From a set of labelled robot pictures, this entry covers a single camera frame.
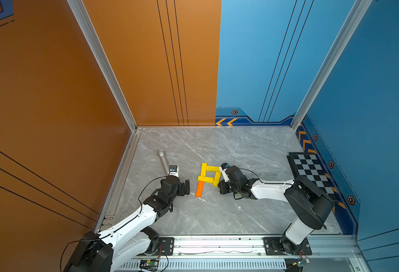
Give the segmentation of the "yellow block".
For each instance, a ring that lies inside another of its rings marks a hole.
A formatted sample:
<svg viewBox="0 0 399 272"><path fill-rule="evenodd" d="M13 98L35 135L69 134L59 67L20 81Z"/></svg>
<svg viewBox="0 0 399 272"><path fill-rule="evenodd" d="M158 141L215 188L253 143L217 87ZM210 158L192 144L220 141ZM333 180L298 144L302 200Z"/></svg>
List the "yellow block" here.
<svg viewBox="0 0 399 272"><path fill-rule="evenodd" d="M220 167L207 165L206 170L207 172L219 172Z"/></svg>
<svg viewBox="0 0 399 272"><path fill-rule="evenodd" d="M213 186L214 187L218 187L220 179L221 179L221 173L220 172L216 172L215 176L214 176L214 179L213 179Z"/></svg>
<svg viewBox="0 0 399 272"><path fill-rule="evenodd" d="M207 177L207 176L199 176L197 180L200 182L205 182L205 183L209 183L209 184L214 183L214 178Z"/></svg>
<svg viewBox="0 0 399 272"><path fill-rule="evenodd" d="M202 163L200 176L206 176L207 174L207 163Z"/></svg>

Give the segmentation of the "orange block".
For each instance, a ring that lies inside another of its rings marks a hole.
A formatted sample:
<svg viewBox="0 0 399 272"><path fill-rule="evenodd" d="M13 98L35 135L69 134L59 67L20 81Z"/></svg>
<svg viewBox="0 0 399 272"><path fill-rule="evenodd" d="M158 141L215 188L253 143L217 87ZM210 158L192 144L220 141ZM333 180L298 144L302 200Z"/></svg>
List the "orange block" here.
<svg viewBox="0 0 399 272"><path fill-rule="evenodd" d="M197 186L197 190L196 190L196 197L201 197L202 193L204 190L204 182L203 181L199 181L198 182L198 186Z"/></svg>

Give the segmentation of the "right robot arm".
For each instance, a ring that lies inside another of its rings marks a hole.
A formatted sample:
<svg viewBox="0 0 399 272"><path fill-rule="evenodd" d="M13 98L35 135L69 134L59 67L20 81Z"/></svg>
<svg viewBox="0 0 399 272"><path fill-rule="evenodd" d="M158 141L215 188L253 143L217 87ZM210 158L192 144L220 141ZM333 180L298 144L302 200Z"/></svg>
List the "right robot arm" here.
<svg viewBox="0 0 399 272"><path fill-rule="evenodd" d="M325 222L335 202L306 176L290 181L264 182L248 179L235 165L219 167L223 176L218 184L220 194L232 193L241 199L273 199L290 204L297 218L279 239L278 248L285 255L300 253L304 240L315 230L325 228Z"/></svg>

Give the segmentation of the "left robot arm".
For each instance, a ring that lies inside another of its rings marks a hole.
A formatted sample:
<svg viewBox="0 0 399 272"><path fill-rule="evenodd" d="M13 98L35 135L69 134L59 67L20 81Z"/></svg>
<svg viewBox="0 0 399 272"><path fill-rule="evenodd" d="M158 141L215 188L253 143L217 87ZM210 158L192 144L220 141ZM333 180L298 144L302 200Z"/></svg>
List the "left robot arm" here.
<svg viewBox="0 0 399 272"><path fill-rule="evenodd" d="M113 227L95 233L89 231L80 240L62 272L114 272L124 261L158 247L159 234L151 228L167 212L172 212L178 196L190 194L190 180L178 176L159 177L161 187L153 191L141 206Z"/></svg>

